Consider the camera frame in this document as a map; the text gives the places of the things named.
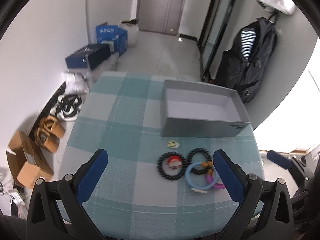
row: open box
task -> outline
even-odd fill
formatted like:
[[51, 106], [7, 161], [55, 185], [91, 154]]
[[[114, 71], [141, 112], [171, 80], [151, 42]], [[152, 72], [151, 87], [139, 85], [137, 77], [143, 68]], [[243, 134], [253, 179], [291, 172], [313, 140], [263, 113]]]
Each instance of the open box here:
[[206, 83], [164, 81], [162, 136], [234, 137], [249, 123], [235, 90]]
[[14, 182], [21, 187], [33, 188], [39, 178], [49, 181], [53, 171], [40, 147], [23, 132], [17, 131], [9, 142], [8, 165]]

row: blue cardboard box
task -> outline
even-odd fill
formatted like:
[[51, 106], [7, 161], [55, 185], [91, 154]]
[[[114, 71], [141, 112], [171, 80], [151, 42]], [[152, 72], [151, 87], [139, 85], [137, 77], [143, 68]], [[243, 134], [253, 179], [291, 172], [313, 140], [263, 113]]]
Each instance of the blue cardboard box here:
[[90, 68], [94, 70], [102, 61], [110, 57], [110, 47], [106, 44], [89, 44], [66, 57], [68, 68]]
[[101, 24], [96, 27], [97, 43], [113, 45], [113, 52], [119, 52], [119, 56], [128, 49], [128, 32], [117, 25]]

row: metal screw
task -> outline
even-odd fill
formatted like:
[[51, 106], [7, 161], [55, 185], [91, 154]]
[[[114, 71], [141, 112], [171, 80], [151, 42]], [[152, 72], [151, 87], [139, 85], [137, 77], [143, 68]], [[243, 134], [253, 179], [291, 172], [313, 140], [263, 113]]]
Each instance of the metal screw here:
[[73, 178], [73, 175], [72, 175], [72, 174], [67, 174], [66, 176], [64, 176], [64, 179], [65, 179], [66, 181], [72, 180], [72, 178]]
[[248, 177], [249, 177], [249, 179], [251, 179], [251, 180], [256, 180], [256, 179], [257, 179], [257, 175], [255, 175], [255, 174], [253, 174], [253, 173], [250, 173], [250, 174], [248, 175]]
[[279, 179], [278, 179], [278, 182], [279, 182], [280, 184], [284, 184], [284, 183], [285, 183], [285, 180], [282, 179], [282, 178], [279, 178]]
[[36, 184], [40, 185], [42, 182], [43, 182], [43, 179], [40, 178], [40, 179], [37, 179]]

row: black and white striped fabric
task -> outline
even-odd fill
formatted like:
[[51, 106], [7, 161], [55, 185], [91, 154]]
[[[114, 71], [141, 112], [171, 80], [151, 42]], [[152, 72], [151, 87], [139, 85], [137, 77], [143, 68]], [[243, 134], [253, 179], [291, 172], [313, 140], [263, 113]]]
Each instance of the black and white striped fabric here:
[[251, 53], [251, 49], [256, 39], [256, 32], [255, 30], [243, 30], [241, 32], [241, 53], [242, 55], [248, 59]]

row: blue gripper pad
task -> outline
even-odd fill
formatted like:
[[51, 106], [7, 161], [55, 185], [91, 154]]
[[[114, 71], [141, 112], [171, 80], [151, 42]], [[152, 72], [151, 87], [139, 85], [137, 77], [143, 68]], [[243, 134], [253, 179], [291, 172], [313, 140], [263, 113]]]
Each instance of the blue gripper pad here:
[[98, 149], [90, 160], [77, 170], [73, 188], [79, 204], [89, 200], [107, 164], [108, 153], [103, 149]]
[[279, 154], [273, 150], [268, 151], [267, 159], [271, 160], [275, 164], [278, 164], [279, 166], [281, 166], [282, 168], [284, 168], [286, 170], [292, 168], [292, 163], [290, 160], [288, 160], [287, 158], [283, 157], [281, 154]]
[[243, 175], [244, 172], [241, 172], [235, 166], [223, 150], [214, 152], [213, 165], [226, 186], [231, 199], [242, 204], [248, 188], [248, 181]]

